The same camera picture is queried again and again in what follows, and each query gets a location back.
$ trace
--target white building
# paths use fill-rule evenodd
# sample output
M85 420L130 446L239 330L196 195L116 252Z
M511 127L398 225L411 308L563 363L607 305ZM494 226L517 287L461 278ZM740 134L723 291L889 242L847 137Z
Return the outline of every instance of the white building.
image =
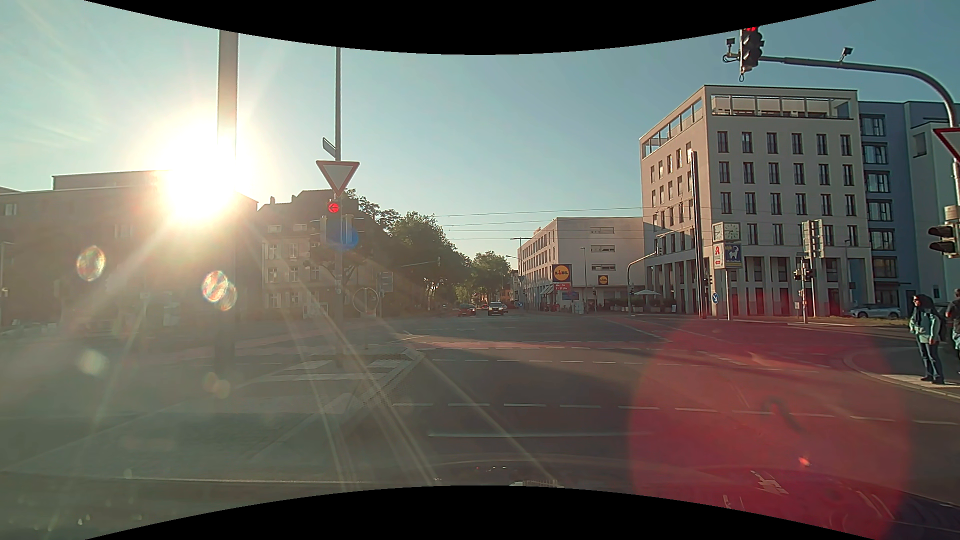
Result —
M694 312L699 259L711 280L705 296L720 299L709 303L713 314L726 313L727 285L734 315L797 314L801 224L823 219L825 258L814 259L816 290L807 291L817 315L849 307L852 291L872 302L857 116L855 90L701 87L639 141L644 221L663 251L643 263L647 286L675 298L678 311ZM697 152L700 172L699 256L688 150ZM729 274L711 262L715 223L741 231L742 268Z
M572 309L575 302L585 302L593 310L626 302L627 266L645 255L644 232L641 217L555 218L516 251L520 298L530 309ZM569 291L554 286L555 264L568 268ZM641 264L631 269L630 278L635 286L643 283Z

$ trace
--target parked car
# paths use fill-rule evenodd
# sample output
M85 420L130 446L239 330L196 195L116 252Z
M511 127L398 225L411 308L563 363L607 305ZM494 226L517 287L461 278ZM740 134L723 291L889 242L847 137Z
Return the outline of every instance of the parked car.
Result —
M507 314L507 305L502 302L490 302L490 305L487 307L488 315L506 315Z
M899 307L885 306L883 304L865 304L861 307L854 307L850 310L850 317L865 319L867 317L883 319L900 319L903 313Z

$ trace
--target yield sign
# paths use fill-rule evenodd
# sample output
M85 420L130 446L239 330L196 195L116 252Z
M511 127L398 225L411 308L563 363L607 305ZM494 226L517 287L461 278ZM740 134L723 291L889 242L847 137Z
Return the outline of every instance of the yield sign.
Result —
M953 154L953 158L960 161L960 128L937 128L933 133L940 137L944 146Z
M350 179L353 178L353 173L355 173L357 167L360 166L360 161L317 160L317 166L320 167L320 172L324 173L324 178L326 178L326 182L330 184L330 187L333 188L333 192L339 197L344 192L344 189L347 188Z

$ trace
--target clock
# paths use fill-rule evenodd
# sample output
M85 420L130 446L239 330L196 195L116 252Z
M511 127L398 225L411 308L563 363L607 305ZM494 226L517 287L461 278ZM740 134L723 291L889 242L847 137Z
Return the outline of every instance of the clock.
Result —
M723 224L723 239L731 241L740 240L740 224L739 223L724 223Z

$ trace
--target lidl logo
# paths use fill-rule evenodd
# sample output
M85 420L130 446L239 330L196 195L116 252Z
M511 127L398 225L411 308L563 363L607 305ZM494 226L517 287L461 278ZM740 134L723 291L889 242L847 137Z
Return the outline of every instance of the lidl logo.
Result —
M570 282L570 265L569 264L553 265L553 282L554 283Z

